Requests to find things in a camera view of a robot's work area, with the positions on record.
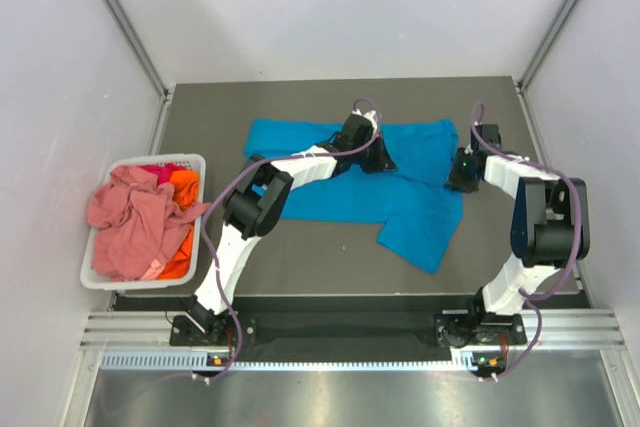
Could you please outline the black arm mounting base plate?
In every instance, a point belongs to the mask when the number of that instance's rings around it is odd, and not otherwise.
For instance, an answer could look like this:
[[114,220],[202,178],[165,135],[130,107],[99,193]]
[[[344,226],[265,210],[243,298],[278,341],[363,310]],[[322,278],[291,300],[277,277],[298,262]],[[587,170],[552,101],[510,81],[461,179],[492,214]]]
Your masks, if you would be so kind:
[[452,348],[523,346],[519,316],[480,315],[472,295],[239,296],[219,317],[192,297],[117,296],[117,312],[173,312],[169,343],[239,347],[243,361],[443,360]]

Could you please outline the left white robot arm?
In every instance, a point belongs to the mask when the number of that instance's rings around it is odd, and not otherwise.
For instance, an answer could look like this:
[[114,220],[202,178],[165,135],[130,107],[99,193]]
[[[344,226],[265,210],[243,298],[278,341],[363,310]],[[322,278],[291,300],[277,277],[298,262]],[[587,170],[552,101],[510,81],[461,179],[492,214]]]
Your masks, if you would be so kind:
[[378,110],[353,108],[342,128],[323,142],[294,154],[266,158],[255,154],[212,203],[223,207],[219,244],[195,293],[192,331],[205,343],[226,334],[222,313],[231,309],[236,285],[251,252],[279,222],[291,191],[338,177],[357,166],[366,174],[393,172]]

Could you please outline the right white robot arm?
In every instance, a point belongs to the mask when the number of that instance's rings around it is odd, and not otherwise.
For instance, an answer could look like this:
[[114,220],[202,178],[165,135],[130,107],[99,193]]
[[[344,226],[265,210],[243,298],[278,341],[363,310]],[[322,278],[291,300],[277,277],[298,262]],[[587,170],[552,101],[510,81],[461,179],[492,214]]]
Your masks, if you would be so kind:
[[467,317],[469,335],[487,343],[504,327],[501,316],[521,312],[549,277],[570,271],[590,248],[588,191],[569,178],[527,157],[500,150],[496,124],[474,123],[471,141],[457,149],[446,187],[473,193],[485,182],[514,201],[510,227],[511,254],[497,276],[482,287]]

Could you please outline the blue t shirt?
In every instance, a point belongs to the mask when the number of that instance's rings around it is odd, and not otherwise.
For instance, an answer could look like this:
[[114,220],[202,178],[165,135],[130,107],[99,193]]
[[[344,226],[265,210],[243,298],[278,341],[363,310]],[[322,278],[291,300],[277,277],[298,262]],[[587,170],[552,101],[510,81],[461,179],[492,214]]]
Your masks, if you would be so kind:
[[463,218],[461,194],[445,186],[458,147],[457,130],[443,119],[385,124],[382,133],[396,171],[366,174],[354,166],[334,179],[297,188],[283,215],[379,223],[379,244],[434,274]]

